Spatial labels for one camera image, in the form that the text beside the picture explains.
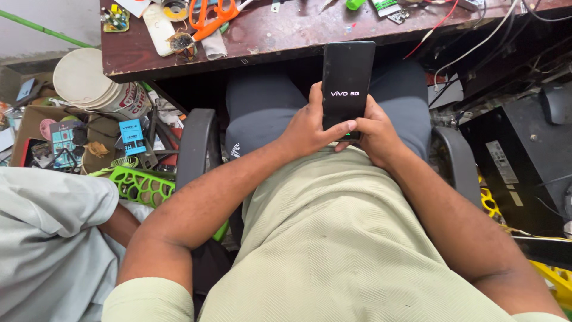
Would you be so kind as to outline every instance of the white bucket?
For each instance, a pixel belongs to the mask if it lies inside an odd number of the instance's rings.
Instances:
[[[103,74],[101,50],[82,48],[64,56],[54,71],[58,94],[78,108],[111,113],[118,120],[136,119],[151,102],[136,83],[117,84]]]

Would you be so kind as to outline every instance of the green pipe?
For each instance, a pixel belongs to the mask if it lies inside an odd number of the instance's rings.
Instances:
[[[65,40],[65,41],[67,41],[67,42],[71,42],[72,44],[78,45],[78,46],[83,47],[83,48],[93,48],[93,47],[94,47],[94,46],[88,45],[88,44],[86,44],[86,43],[84,43],[84,42],[81,42],[81,41],[79,41],[79,40],[75,40],[75,39],[73,39],[73,38],[70,38],[70,37],[68,37],[68,36],[66,36],[66,35],[64,35],[64,34],[57,33],[57,32],[55,32],[55,31],[53,31],[53,30],[48,29],[48,28],[44,28],[44,27],[42,27],[42,26],[40,26],[40,25],[36,25],[35,23],[33,23],[33,22],[31,22],[31,21],[25,20],[24,18],[20,18],[20,17],[18,17],[17,15],[14,15],[14,14],[11,14],[11,13],[7,13],[7,12],[5,12],[5,11],[3,11],[3,10],[0,10],[0,17],[4,17],[4,18],[9,19],[9,20],[12,20],[12,21],[14,21],[14,22],[18,22],[18,23],[20,23],[20,24],[22,24],[22,25],[24,25],[24,26],[26,26],[26,27],[30,27],[30,28],[32,28],[32,29],[35,29],[35,30],[39,31],[39,32],[43,32],[43,33],[45,33],[45,34],[48,34],[48,35],[50,35],[50,36],[57,37],[57,38],[59,38],[59,39]]]

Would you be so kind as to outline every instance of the black box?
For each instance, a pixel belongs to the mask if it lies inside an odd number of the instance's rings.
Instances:
[[[572,178],[543,184],[572,173],[572,125],[547,123],[538,96],[529,96],[459,128],[508,226],[562,236]]]

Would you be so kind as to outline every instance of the workbench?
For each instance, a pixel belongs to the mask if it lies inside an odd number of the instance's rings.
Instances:
[[[109,7],[112,0],[100,0]],[[230,21],[223,34],[228,56],[209,61],[201,47],[194,61],[170,55],[161,57],[155,51],[143,18],[132,17],[124,33],[101,33],[104,73],[118,83],[140,80],[160,80],[171,77],[210,72],[244,65],[289,60],[322,54],[323,45],[332,41],[373,40],[378,45],[403,41],[419,41],[451,10],[452,3],[409,7],[410,17],[401,25],[386,17],[380,18],[371,1],[358,10],[347,9],[344,0],[334,0],[320,14],[323,0],[286,0],[279,12],[271,12],[272,0],[249,4]],[[488,9],[483,23],[497,23],[510,7],[510,1],[487,0]],[[570,6],[570,0],[543,0],[537,12],[549,17],[560,7]],[[517,5],[515,12],[522,13]],[[470,28],[480,12],[470,12],[457,6],[451,17],[433,32],[431,37]],[[173,23],[175,30],[185,28]]]

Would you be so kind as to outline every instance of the scissors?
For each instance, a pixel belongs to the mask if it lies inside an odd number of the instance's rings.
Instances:
[[[189,23],[190,25],[197,29],[198,31],[193,35],[192,39],[194,42],[201,41],[204,38],[207,38],[210,34],[215,32],[218,28],[220,28],[225,22],[233,19],[236,17],[244,7],[246,7],[252,0],[246,0],[241,3],[239,6],[236,6],[235,0],[231,0],[231,5],[229,6],[228,10],[223,10],[223,0],[219,0],[219,5],[214,7],[214,11],[217,13],[217,19],[207,25],[205,25],[206,19],[206,7],[208,0],[201,0],[201,11],[198,14],[198,21],[197,23],[193,22],[192,15],[189,15]],[[196,0],[192,0],[190,3],[190,8],[194,8],[194,3]]]

